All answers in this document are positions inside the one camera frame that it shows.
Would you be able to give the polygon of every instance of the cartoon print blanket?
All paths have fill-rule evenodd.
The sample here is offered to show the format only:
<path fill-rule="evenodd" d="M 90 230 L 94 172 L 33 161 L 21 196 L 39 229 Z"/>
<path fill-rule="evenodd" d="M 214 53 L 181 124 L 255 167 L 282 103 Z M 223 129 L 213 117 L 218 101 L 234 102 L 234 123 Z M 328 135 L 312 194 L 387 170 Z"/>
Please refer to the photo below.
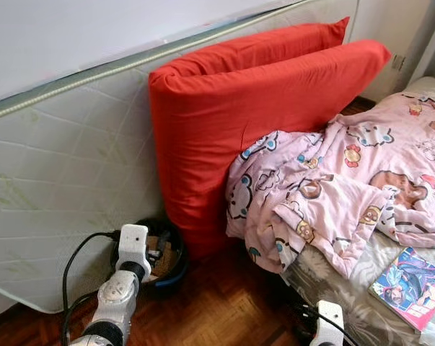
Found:
<path fill-rule="evenodd" d="M 282 272 L 305 243 L 348 278 L 376 229 L 435 247 L 435 100 L 394 94 L 321 133 L 276 131 L 230 168 L 227 235 Z"/>

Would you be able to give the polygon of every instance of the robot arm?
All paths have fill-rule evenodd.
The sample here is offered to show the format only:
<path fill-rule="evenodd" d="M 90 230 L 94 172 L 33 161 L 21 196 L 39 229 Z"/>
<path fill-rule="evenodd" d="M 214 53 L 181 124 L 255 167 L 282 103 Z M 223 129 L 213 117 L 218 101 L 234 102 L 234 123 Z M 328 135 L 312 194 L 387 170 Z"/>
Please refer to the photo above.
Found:
<path fill-rule="evenodd" d="M 71 346 L 126 346 L 141 282 L 151 274 L 146 260 L 147 233 L 145 226 L 122 227 L 116 272 L 100 286 L 92 321 Z"/>

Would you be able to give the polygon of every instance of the red pillowcase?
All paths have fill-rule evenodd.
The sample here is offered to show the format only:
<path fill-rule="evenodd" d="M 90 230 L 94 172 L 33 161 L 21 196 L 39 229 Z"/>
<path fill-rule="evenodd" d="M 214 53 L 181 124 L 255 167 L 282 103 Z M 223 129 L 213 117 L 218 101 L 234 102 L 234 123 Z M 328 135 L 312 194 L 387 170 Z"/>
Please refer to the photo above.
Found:
<path fill-rule="evenodd" d="M 162 193 L 192 258 L 218 251 L 229 241 L 224 190 L 238 153 L 272 130 L 321 128 L 390 58 L 374 41 L 321 50 L 340 43 L 346 23 L 301 25 L 275 30 L 276 35 L 236 39 L 151 73 Z"/>

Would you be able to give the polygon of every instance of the wooden floor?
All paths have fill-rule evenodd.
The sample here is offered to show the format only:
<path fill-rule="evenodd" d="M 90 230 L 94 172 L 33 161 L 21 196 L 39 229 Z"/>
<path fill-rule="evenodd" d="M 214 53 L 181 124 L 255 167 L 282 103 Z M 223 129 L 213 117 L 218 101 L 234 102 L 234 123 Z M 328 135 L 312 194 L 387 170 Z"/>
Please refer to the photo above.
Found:
<path fill-rule="evenodd" d="M 355 99 L 344 115 L 374 106 Z M 302 325 L 280 294 L 279 278 L 254 265 L 242 247 L 193 263 L 179 291 L 155 298 L 142 291 L 128 346 L 297 346 Z M 96 301 L 78 309 L 72 335 L 92 318 Z M 45 315 L 16 305 L 0 317 L 0 346 L 60 345 L 61 314 Z"/>

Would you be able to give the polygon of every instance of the comic book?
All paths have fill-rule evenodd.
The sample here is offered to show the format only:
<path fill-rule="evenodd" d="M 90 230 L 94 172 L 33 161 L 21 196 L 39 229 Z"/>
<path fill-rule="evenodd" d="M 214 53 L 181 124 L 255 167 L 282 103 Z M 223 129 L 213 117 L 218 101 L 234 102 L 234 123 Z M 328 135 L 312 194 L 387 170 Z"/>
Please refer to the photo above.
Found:
<path fill-rule="evenodd" d="M 435 314 L 435 267 L 408 247 L 369 292 L 421 332 Z"/>

